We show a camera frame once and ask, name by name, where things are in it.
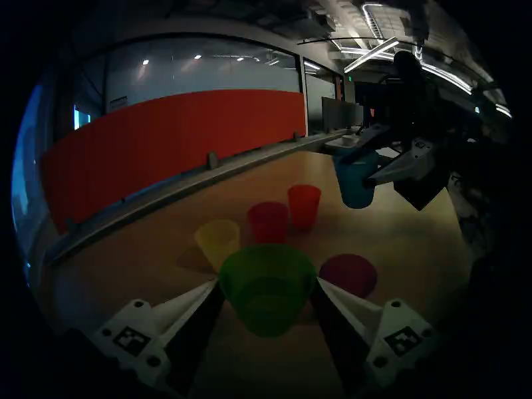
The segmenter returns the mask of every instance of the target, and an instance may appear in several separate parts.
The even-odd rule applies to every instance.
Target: office room
[[[441,352],[513,120],[466,30],[436,1],[116,3],[56,46],[14,149],[53,334],[188,398],[381,392]]]

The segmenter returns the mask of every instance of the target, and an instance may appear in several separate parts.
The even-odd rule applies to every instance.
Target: orange cup
[[[293,225],[301,231],[310,231],[316,222],[321,190],[309,184],[298,184],[288,190],[288,203]]]

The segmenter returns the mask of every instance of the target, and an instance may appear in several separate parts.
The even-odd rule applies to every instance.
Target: desk
[[[365,209],[347,208],[330,156],[296,152],[192,194],[101,239],[59,265],[53,278],[56,317],[86,331],[133,298],[153,305],[213,279],[193,233],[214,218],[251,232],[247,209],[259,201],[287,202],[287,189],[308,183],[323,191],[317,224],[291,231],[287,243],[317,269],[331,256],[357,253],[378,272],[369,301],[403,298],[429,321],[438,320],[469,277],[469,252],[446,190],[418,212],[393,190],[378,186]],[[192,397],[343,397],[340,380],[310,305],[284,336],[247,332],[225,302],[196,374]]]

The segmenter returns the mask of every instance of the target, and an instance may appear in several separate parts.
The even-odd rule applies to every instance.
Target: yellow cup
[[[194,239],[219,273],[227,257],[240,249],[240,227],[231,220],[213,220],[196,230]]]

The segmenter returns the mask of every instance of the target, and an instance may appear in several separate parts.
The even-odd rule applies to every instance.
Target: green cup
[[[305,306],[316,270],[309,258],[288,245],[262,244],[230,255],[218,280],[249,331],[258,336],[279,336]]]

